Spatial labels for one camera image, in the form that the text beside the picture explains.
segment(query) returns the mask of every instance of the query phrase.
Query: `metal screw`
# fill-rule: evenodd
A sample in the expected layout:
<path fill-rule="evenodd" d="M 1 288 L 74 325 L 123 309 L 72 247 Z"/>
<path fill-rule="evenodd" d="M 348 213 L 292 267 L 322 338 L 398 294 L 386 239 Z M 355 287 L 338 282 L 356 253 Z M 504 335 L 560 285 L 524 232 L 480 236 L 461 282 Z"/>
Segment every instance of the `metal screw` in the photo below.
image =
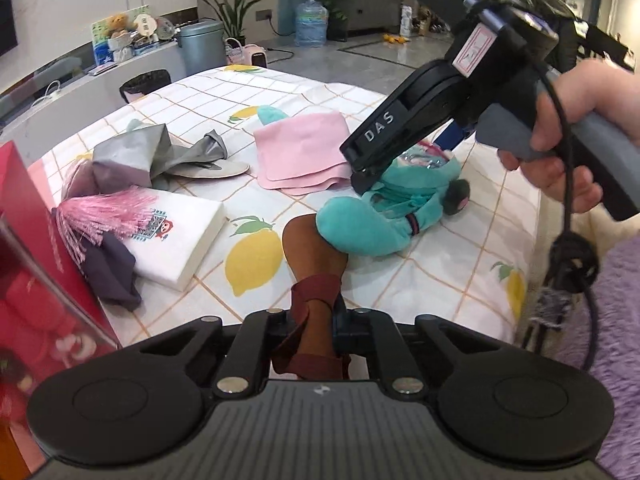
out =
<path fill-rule="evenodd" d="M 424 384 L 420 379 L 416 379 L 415 377 L 400 377 L 397 378 L 391 386 L 393 389 L 399 394 L 417 394 L 421 392 L 424 388 Z"/>
<path fill-rule="evenodd" d="M 226 394 L 239 394 L 249 387 L 249 381 L 242 377 L 225 377 L 220 379 L 216 386 Z"/>

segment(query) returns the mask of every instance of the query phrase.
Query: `purple fur blanket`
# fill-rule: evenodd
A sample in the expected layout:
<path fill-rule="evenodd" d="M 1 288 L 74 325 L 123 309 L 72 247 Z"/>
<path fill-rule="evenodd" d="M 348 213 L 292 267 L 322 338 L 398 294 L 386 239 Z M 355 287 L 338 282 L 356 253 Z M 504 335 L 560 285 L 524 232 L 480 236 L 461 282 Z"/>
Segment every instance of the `purple fur blanket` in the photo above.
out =
<path fill-rule="evenodd" d="M 593 293 L 600 334 L 590 373 L 616 407 L 598 462 L 618 480 L 640 480 L 640 236 L 607 253 Z M 589 338 L 589 313 L 581 304 L 568 321 L 556 359 L 580 367 Z"/>

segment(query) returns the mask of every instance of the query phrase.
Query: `hand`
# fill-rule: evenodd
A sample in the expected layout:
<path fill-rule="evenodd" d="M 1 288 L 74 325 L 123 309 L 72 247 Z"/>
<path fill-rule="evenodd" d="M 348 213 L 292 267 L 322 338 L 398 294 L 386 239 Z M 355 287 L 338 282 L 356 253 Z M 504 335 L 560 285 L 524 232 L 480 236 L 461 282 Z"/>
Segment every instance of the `hand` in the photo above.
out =
<path fill-rule="evenodd" d="M 554 81 L 554 88 L 564 107 L 569 123 L 577 123 L 592 110 L 616 124 L 631 141 L 640 146 L 640 77 L 606 65 L 599 60 L 585 60 Z M 531 147 L 545 152 L 554 148 L 562 137 L 560 120 L 551 98 L 540 94 L 536 102 L 538 116 L 533 128 Z M 564 164 L 557 157 L 533 162 L 520 162 L 513 154 L 498 150 L 508 171 L 522 168 L 522 173 L 547 196 L 562 201 L 564 197 Z M 575 213 L 584 213 L 602 200 L 602 188 L 593 181 L 586 166 L 574 170 Z"/>

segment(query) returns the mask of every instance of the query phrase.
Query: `electrical outlet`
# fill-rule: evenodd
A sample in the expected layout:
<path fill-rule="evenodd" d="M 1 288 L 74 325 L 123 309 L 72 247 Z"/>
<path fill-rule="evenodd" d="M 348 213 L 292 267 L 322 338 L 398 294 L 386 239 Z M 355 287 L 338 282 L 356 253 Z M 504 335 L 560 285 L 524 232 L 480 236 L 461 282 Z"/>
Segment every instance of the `electrical outlet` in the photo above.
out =
<path fill-rule="evenodd" d="M 265 20 L 270 20 L 272 17 L 273 17 L 273 11 L 271 9 L 255 11 L 256 22 L 264 22 Z"/>

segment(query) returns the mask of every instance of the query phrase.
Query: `small waste bin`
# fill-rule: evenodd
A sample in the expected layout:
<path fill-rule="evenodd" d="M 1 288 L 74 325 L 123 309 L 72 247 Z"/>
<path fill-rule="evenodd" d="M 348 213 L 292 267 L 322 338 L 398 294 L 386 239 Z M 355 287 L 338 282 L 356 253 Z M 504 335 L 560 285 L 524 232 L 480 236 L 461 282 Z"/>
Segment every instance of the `small waste bin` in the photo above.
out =
<path fill-rule="evenodd" d="M 120 87 L 120 95 L 124 102 L 132 103 L 136 99 L 140 99 L 170 84 L 171 76 L 167 70 L 152 70 L 129 79 Z"/>
<path fill-rule="evenodd" d="M 226 65 L 224 27 L 217 20 L 204 20 L 180 29 L 177 35 L 187 75 Z"/>

